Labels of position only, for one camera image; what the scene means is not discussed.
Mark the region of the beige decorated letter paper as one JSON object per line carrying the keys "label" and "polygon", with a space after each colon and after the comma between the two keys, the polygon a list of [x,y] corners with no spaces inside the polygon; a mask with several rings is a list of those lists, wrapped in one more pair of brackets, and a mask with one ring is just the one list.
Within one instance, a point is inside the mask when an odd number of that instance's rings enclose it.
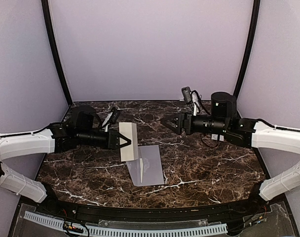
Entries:
{"label": "beige decorated letter paper", "polygon": [[144,173],[144,163],[143,163],[143,159],[140,158],[140,183],[143,182],[143,173]]}

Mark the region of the grey envelope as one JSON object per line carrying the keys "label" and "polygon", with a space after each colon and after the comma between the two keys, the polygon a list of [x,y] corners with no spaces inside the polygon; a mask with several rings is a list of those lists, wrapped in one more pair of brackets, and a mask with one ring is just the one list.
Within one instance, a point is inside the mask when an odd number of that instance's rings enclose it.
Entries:
{"label": "grey envelope", "polygon": [[[139,158],[137,160],[126,162],[133,185],[136,187],[164,185],[159,146],[139,146],[138,152]],[[140,158],[143,159],[144,163],[142,183],[140,183]]]}

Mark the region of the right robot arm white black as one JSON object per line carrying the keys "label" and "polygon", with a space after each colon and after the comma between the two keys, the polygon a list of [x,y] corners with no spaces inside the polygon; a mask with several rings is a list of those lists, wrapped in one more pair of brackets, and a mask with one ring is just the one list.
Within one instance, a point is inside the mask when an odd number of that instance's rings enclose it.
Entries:
{"label": "right robot arm white black", "polygon": [[[184,101],[192,109],[190,113],[177,113],[161,119],[161,124],[174,133],[217,134],[224,140],[243,148],[268,148],[300,155],[300,129],[281,127],[263,119],[239,118],[236,97],[227,92],[214,92],[211,95],[211,111],[206,109],[197,91],[189,87],[182,89]],[[277,176],[254,185],[244,210],[255,214],[276,196],[300,186],[300,161]]]}

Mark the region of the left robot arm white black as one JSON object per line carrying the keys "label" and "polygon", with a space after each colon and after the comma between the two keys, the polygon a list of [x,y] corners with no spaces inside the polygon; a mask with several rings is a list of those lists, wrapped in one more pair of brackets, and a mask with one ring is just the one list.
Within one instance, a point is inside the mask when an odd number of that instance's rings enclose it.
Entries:
{"label": "left robot arm white black", "polygon": [[63,153],[77,146],[91,146],[106,150],[121,150],[122,156],[137,149],[137,131],[131,123],[120,123],[119,131],[110,127],[117,122],[120,110],[113,107],[105,120],[95,109],[79,106],[65,122],[54,122],[37,131],[0,133],[0,187],[42,203],[51,215],[58,215],[62,205],[53,196],[51,187],[32,180],[8,167],[8,158]]}

